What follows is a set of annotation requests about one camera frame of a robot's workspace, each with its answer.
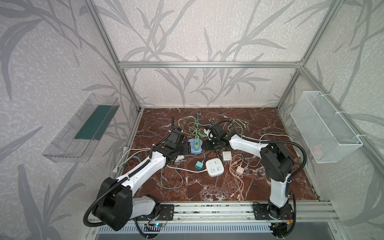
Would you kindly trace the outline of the white power strip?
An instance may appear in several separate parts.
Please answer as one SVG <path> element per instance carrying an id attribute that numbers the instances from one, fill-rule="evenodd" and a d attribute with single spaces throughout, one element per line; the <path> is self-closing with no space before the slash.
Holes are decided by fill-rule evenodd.
<path id="1" fill-rule="evenodd" d="M 217 177 L 224 173 L 223 162 L 219 158 L 206 161 L 206 170 L 210 177 Z"/>

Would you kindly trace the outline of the teal charger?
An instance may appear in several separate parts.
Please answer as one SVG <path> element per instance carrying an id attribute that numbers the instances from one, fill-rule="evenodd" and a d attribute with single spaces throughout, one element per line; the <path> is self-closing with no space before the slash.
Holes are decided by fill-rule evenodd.
<path id="1" fill-rule="evenodd" d="M 197 161 L 197 163 L 195 164 L 195 169 L 199 172 L 203 169 L 204 167 L 204 163 L 203 162 L 200 162 L 200 161 Z"/>

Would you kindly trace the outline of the pink charger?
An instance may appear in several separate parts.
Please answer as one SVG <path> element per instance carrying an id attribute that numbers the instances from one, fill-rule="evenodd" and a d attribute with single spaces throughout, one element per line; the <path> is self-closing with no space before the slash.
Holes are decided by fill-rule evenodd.
<path id="1" fill-rule="evenodd" d="M 242 176 L 244 174 L 244 168 L 242 168 L 241 166 L 238 166 L 237 169 L 236 169 L 236 174 L 239 175 L 239 176 Z"/>

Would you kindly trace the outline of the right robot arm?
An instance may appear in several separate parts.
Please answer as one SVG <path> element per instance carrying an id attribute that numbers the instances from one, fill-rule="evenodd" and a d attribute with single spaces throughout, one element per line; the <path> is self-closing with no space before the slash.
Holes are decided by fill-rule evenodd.
<path id="1" fill-rule="evenodd" d="M 271 194 L 269 208 L 278 212 L 286 206 L 289 200 L 288 188 L 293 178 L 306 166 L 308 155 L 305 149 L 291 141 L 263 141 L 241 135 L 236 128 L 227 132 L 222 122 L 205 127 L 207 140 L 203 142 L 203 150 L 212 151 L 221 148 L 231 148 L 243 151 L 260 158 L 264 164 L 267 175 L 271 178 Z M 294 158 L 285 145 L 298 148 L 303 160 L 300 167 L 293 172 Z"/>

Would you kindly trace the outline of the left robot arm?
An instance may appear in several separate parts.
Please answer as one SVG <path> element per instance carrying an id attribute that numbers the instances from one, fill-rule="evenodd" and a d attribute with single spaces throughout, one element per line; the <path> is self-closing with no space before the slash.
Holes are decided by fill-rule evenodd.
<path id="1" fill-rule="evenodd" d="M 154 197 L 135 198 L 135 193 L 169 162 L 178 156 L 187 155 L 190 147 L 184 142 L 185 134 L 180 128 L 172 129 L 163 139 L 163 145 L 150 148 L 149 156 L 126 174 L 102 182 L 97 199 L 86 210 L 83 223 L 87 227 L 107 225 L 115 231 L 120 230 L 129 220 L 140 216 L 158 214 L 160 205 Z"/>

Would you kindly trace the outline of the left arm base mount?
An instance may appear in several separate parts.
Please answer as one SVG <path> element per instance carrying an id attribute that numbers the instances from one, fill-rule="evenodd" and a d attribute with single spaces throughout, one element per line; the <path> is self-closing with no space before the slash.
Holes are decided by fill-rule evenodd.
<path id="1" fill-rule="evenodd" d="M 155 221 L 172 221 L 175 213 L 175 205 L 173 204 L 160 204 L 155 206 L 151 214 L 147 215 L 148 220 Z"/>

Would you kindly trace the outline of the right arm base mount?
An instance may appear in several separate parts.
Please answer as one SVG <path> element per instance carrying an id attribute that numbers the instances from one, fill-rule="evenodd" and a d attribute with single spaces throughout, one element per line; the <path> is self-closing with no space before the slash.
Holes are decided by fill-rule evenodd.
<path id="1" fill-rule="evenodd" d="M 252 204 L 255 220 L 276 220 L 288 221 L 294 218 L 295 212 L 288 202 L 281 208 L 276 207 L 272 203 L 261 204 L 253 202 Z"/>

